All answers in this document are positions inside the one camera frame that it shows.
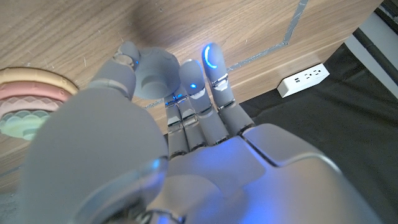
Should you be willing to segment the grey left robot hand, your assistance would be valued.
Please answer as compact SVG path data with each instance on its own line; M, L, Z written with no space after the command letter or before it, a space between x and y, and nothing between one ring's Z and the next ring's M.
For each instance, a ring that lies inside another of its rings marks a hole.
M19 223L379 223L324 153L235 102L220 47L124 42L30 144Z

